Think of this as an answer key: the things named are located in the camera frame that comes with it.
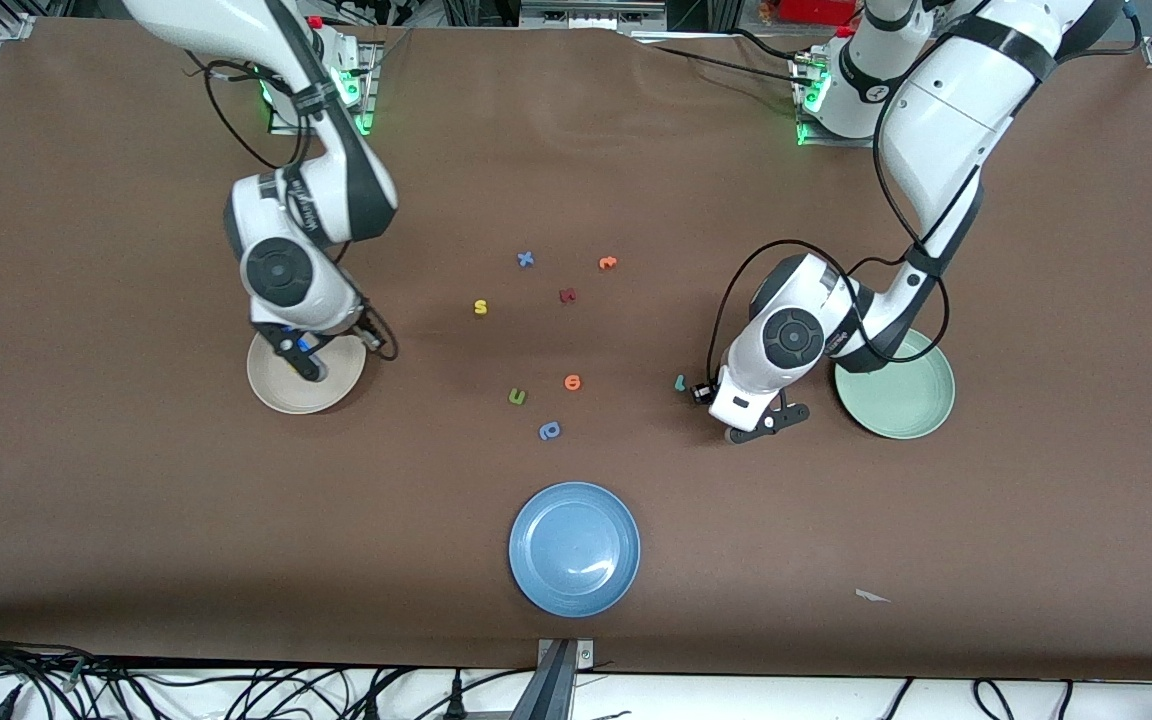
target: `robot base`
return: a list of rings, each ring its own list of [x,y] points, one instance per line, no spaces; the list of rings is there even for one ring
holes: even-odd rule
[[[872,147],[874,145],[873,137],[842,137],[829,132],[826,127],[820,124],[820,120],[803,108],[797,108],[795,114],[797,115],[795,118],[797,129],[799,129],[799,145],[827,145],[832,147]]]

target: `brown table surface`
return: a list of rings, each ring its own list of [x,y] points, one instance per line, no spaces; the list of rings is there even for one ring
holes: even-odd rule
[[[96,20],[41,20],[0,56],[0,637],[511,666],[582,635],[622,670],[1152,679],[1138,59],[1062,68],[984,170],[940,430],[873,437],[818,367],[794,386],[812,419],[742,447],[673,391],[741,259],[785,236],[844,263],[905,245],[867,152],[795,145],[781,83],[602,31],[412,32],[371,136],[401,210],[346,260],[402,357],[293,418],[247,386],[220,228],[259,167],[188,68]],[[260,135],[255,88],[218,90]],[[938,319],[932,301],[919,325]],[[630,593],[586,620],[531,606],[506,553],[522,503],[570,479],[643,537]]]

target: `power cord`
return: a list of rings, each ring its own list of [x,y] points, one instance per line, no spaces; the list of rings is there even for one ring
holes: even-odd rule
[[[794,85],[812,85],[812,81],[810,81],[809,78],[786,76],[786,74],[781,73],[772,73],[768,70],[760,70],[758,68],[750,68],[748,67],[748,65],[728,63],[727,60],[719,60],[718,58],[707,58],[705,55],[696,55],[695,53],[687,53],[685,50],[674,50],[673,47],[662,47],[659,45],[653,45],[652,47],[655,47],[655,50],[659,50],[662,53],[679,55],[680,58],[687,58],[691,60],[698,60],[702,61],[702,63],[719,65],[719,67],[732,68],[733,70],[740,70],[741,73],[755,74],[755,76],[783,79],[785,82],[794,83]]]
[[[909,688],[912,684],[914,679],[905,679],[905,683],[901,684],[901,688],[896,691],[896,697],[892,698],[892,704],[887,706],[887,712],[882,715],[881,720],[892,720],[893,717],[896,717],[896,711],[900,710],[900,703],[905,699],[905,694],[909,692]]]
[[[1140,50],[1140,45],[1144,44],[1144,31],[1140,28],[1140,18],[1137,17],[1137,9],[1135,9],[1132,0],[1123,3],[1123,15],[1128,18],[1129,23],[1132,23],[1132,45],[1128,47],[1106,47],[1106,50],[1091,50],[1091,47],[1087,47],[1087,50],[1081,50],[1078,53],[1064,55],[1058,65],[1064,65],[1070,60],[1091,58],[1093,55],[1131,55],[1135,51]]]
[[[1007,715],[1007,720],[1016,720],[1016,717],[1011,714],[1011,706],[1007,705],[1007,698],[1005,697],[1002,691],[998,689],[998,684],[995,684],[993,680],[977,679],[973,680],[972,682],[972,698],[973,700],[977,702],[977,707],[980,708],[980,712],[984,712],[984,714],[990,717],[991,720],[1002,720],[1001,717],[993,714],[993,711],[984,706],[984,698],[980,697],[980,688],[983,687],[986,687],[991,689],[991,691],[993,691],[993,694],[998,698],[998,703],[1002,705],[1002,712],[1005,713],[1005,715]]]
[[[198,67],[197,73],[187,73],[187,74],[202,74],[202,83],[204,83],[204,88],[207,91],[207,101],[211,103],[211,109],[215,112],[215,116],[220,119],[220,123],[225,126],[225,129],[229,131],[229,135],[232,135],[234,139],[238,142],[238,145],[241,145],[243,150],[245,150],[249,154],[251,154],[251,157],[255,158],[257,161],[260,161],[262,165],[265,165],[266,168],[275,170],[282,167],[282,165],[274,165],[268,159],[265,159],[265,156],[262,156],[260,152],[257,152],[256,149],[250,145],[250,143],[244,141],[243,136],[238,135],[237,129],[234,128],[233,123],[229,122],[229,119],[225,116],[223,109],[220,109],[220,103],[217,101],[215,90],[211,86],[211,81],[212,78],[220,78],[223,79],[225,82],[248,82],[252,79],[268,83],[271,88],[274,88],[274,90],[282,92],[282,94],[287,94],[288,97],[293,96],[291,88],[288,88],[287,83],[283,83],[282,79],[276,78],[274,76],[270,76],[270,74],[262,73],[259,68],[250,68],[247,67],[247,65],[233,63],[233,61],[230,60],[212,60],[210,61],[210,63],[204,65],[202,60],[198,59],[197,55],[191,53],[191,51],[187,50],[185,54],[188,55],[189,59],[194,61],[194,65],[197,65]],[[215,69],[219,68],[236,70],[236,74],[225,74],[215,71]],[[308,152],[308,126],[305,123],[305,120],[303,120],[303,118],[297,118],[296,146],[294,146],[291,150],[291,159],[289,159],[287,162],[283,162],[283,165],[291,164],[296,161],[297,158],[301,159],[305,158],[306,152]]]
[[[835,272],[838,272],[840,275],[844,278],[844,282],[842,283],[842,286],[847,288],[847,295],[851,296],[851,314],[856,316],[856,332],[861,334],[861,340],[864,341],[869,350],[873,353],[873,355],[877,355],[879,359],[886,361],[886,363],[914,363],[914,361],[917,361],[919,357],[923,357],[924,355],[927,355],[929,353],[934,350],[934,348],[937,348],[937,346],[941,343],[941,338],[945,338],[945,332],[950,327],[950,291],[948,291],[947,288],[945,287],[945,281],[942,281],[940,276],[937,276],[933,278],[933,281],[937,283],[938,287],[941,288],[941,301],[945,306],[945,310],[941,316],[941,328],[938,329],[938,332],[935,333],[935,338],[932,338],[931,344],[924,347],[923,350],[915,353],[915,355],[910,355],[908,357],[893,357],[890,355],[887,355],[882,350],[879,350],[879,348],[874,344],[874,341],[870,340],[869,333],[865,332],[865,325],[864,323],[861,323],[861,317],[859,317],[861,297],[856,295],[856,288],[851,287],[851,282],[849,282],[850,273],[846,273],[844,270],[842,270],[842,265],[838,263],[838,260],[833,259],[833,255],[828,255],[828,252],[821,250],[819,247],[812,245],[812,243],[803,240],[797,240],[797,238],[774,240],[772,242],[768,242],[767,245],[763,245],[759,247],[759,249],[756,249],[748,256],[748,258],[745,258],[744,263],[741,263],[740,268],[736,268],[736,274],[733,274],[732,281],[727,283],[727,290],[723,290],[722,300],[719,300],[718,302],[718,313],[717,316],[714,316],[713,332],[708,334],[708,349],[705,351],[705,379],[707,379],[710,384],[718,382],[718,378],[717,376],[714,376],[714,369],[713,369],[714,346],[717,346],[718,343],[718,327],[719,324],[722,323],[723,310],[727,309],[727,300],[729,300],[732,296],[732,288],[736,287],[736,281],[740,280],[741,274],[745,272],[745,268],[748,268],[749,264],[753,263],[753,260],[758,258],[759,255],[763,255],[763,252],[773,249],[773,247],[782,247],[782,245],[804,247],[804,249],[819,255],[820,258],[823,258],[826,263],[829,264],[829,266],[832,266],[835,270]]]
[[[516,669],[516,670],[502,670],[502,673],[498,673],[498,674],[494,674],[494,675],[487,675],[485,679],[477,679],[472,683],[467,684],[465,687],[461,688],[462,696],[463,696],[463,694],[472,691],[472,689],[475,689],[477,687],[485,685],[485,684],[487,684],[490,682],[493,682],[493,680],[506,679],[506,676],[517,675],[518,673],[531,673],[531,670],[533,670],[533,669],[535,669],[535,667],[521,667],[521,669]],[[444,705],[447,705],[447,703],[450,702],[450,700],[452,700],[452,696],[444,697],[442,700],[435,702],[434,705],[425,707],[425,710],[422,711],[419,715],[412,717],[412,720],[425,720],[426,717],[433,715],[434,712],[437,712],[439,707],[442,707]]]
[[[447,698],[444,720],[465,720],[467,717],[470,714],[465,711],[465,688],[461,687],[461,669],[457,667],[456,675],[452,676],[452,695]]]
[[[1064,712],[1069,710],[1069,700],[1074,697],[1074,680],[1061,680],[1061,683],[1064,683],[1064,694],[1060,698],[1060,706],[1056,707],[1056,720],[1064,720]],[[1001,717],[993,714],[993,711],[984,705],[984,698],[980,697],[980,688],[988,688],[993,691],[998,698],[998,705],[1002,706],[1002,714],[1005,714],[1007,720],[1016,720],[1015,715],[1011,714],[1011,706],[1007,703],[1007,698],[991,679],[976,679],[972,682],[972,700],[977,703],[980,712],[984,712],[990,720],[1002,720]]]
[[[0,720],[12,720],[12,714],[15,711],[15,700],[20,697],[20,689],[24,688],[23,684],[14,687],[12,691],[8,692],[8,697],[0,702]]]
[[[767,53],[773,58],[780,58],[782,60],[794,60],[794,53],[786,53],[785,50],[776,50],[776,47],[772,47],[771,45],[765,44],[765,41],[763,41],[763,38],[756,36],[753,32],[750,32],[748,31],[748,29],[744,29],[742,26],[734,26],[733,29],[730,29],[730,31],[727,31],[727,35],[738,35],[740,37],[744,37],[745,40],[752,41],[753,45],[758,47],[758,50],[763,51],[763,53]]]

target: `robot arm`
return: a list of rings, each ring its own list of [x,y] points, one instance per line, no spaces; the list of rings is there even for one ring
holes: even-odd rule
[[[384,233],[397,192],[353,126],[291,0],[127,0],[127,9],[172,45],[273,70],[326,150],[242,179],[225,205],[253,327],[309,381],[324,378],[316,348],[340,333],[356,332],[379,348],[365,297],[324,250]]]
[[[776,265],[728,347],[710,414],[749,432],[821,356],[856,373],[887,364],[972,225],[980,165],[1055,68],[1064,30],[1101,2],[988,0],[947,28],[890,97],[876,138],[914,205],[920,241],[881,293],[811,253]]]

